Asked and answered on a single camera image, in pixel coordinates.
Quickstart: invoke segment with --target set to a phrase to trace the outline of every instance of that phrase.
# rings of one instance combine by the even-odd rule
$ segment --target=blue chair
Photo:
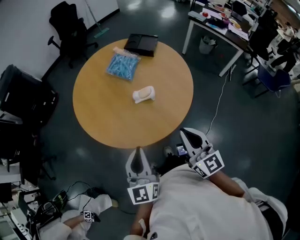
[[[275,76],[272,76],[261,64],[258,66],[257,77],[252,78],[247,82],[244,82],[243,86],[249,82],[256,80],[256,79],[261,81],[259,84],[263,83],[263,85],[267,89],[265,91],[255,95],[255,98],[261,96],[262,94],[264,94],[268,91],[276,92],[276,91],[279,91],[279,90],[291,85],[291,79],[287,72],[279,69],[279,70],[277,70]]]

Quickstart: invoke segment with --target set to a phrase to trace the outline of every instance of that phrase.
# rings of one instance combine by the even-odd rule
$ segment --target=trash bin
[[[200,45],[199,45],[199,51],[202,54],[209,54],[212,49],[217,47],[217,43],[214,39],[204,36],[201,38]]]

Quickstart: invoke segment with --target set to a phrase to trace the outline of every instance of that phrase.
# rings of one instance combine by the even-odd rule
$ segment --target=floor
[[[103,23],[110,30],[94,39],[97,29],[89,34],[89,42],[97,41],[99,48],[127,38],[130,33],[158,35],[159,40],[181,54],[188,29],[189,4],[173,0],[119,0],[120,12]],[[191,108],[179,127],[196,128],[206,132],[215,114],[224,77],[218,73],[234,55],[235,49],[214,36],[218,47],[210,55],[199,53],[201,36],[208,32],[195,26],[187,53],[182,57],[194,80]],[[96,49],[90,48],[91,56]],[[42,129],[44,152],[57,159],[46,164],[56,181],[42,179],[40,187],[52,198],[77,180],[92,187],[102,187],[120,203],[120,209],[101,214],[101,223],[94,224],[88,237],[121,240],[128,234],[136,208],[127,193],[125,163],[132,149],[122,150],[105,146],[92,139],[79,125],[73,110],[73,85],[84,59],[74,62],[74,69],[63,59],[48,77],[59,93],[58,105],[48,124]],[[285,202],[298,172],[299,115],[297,95],[293,88],[281,92],[281,98],[267,93],[254,99],[254,85],[242,86],[246,62],[237,61],[230,82],[227,82],[208,139],[220,150],[225,162],[224,171],[231,177],[244,180],[248,186]],[[178,129],[163,140],[144,149],[149,161],[161,165],[163,147],[180,143]],[[84,191],[78,184],[71,197]],[[76,199],[70,203],[76,207]]]

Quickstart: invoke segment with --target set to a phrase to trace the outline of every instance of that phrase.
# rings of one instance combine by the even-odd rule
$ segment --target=blue items in plastic bag
[[[135,54],[117,47],[113,50],[115,51],[115,55],[113,56],[106,72],[132,81],[140,58]]]

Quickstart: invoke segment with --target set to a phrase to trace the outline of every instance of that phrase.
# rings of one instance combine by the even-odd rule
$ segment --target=wooden tabletop
[[[209,10],[211,10],[211,11],[214,11],[214,12],[216,12],[216,13],[219,13],[218,11],[216,11],[216,10],[210,8],[208,4],[206,4],[206,5],[204,6],[204,8],[207,8],[207,9],[209,9]],[[214,28],[212,28],[212,27],[206,25],[206,23],[207,23],[207,21],[208,21],[207,19],[204,20],[203,22],[201,22],[200,20],[198,20],[198,19],[196,19],[196,18],[194,18],[194,17],[191,17],[191,16],[189,16],[188,18],[189,18],[190,20],[193,20],[193,21],[195,21],[195,22],[201,24],[201,25],[204,25],[204,26],[207,27],[207,28],[210,28],[212,31],[217,32],[218,34],[221,34],[221,33],[218,32],[216,29],[214,29]],[[243,19],[243,21],[239,21],[238,19],[235,19],[235,21],[240,25],[240,27],[242,28],[242,31],[243,31],[243,32],[249,32],[249,29],[251,28],[251,26],[250,26],[249,22],[248,22],[246,19]],[[231,31],[228,30],[228,31],[226,32],[226,34],[223,35],[223,36],[224,36],[225,38],[227,38],[229,41],[231,41],[231,42],[233,42],[234,44],[236,44],[236,45],[237,45],[239,48],[241,48],[242,50],[244,50],[244,51],[247,50],[248,41],[246,41],[246,40],[240,38],[238,35],[234,34],[233,32],[231,32]]]
[[[168,136],[185,118],[193,99],[193,79],[183,58],[158,43],[154,57],[142,56],[132,82],[106,73],[113,48],[96,52],[82,67],[73,90],[73,107],[82,128],[97,141],[116,148],[147,146]],[[135,104],[132,94],[153,86],[155,101]]]

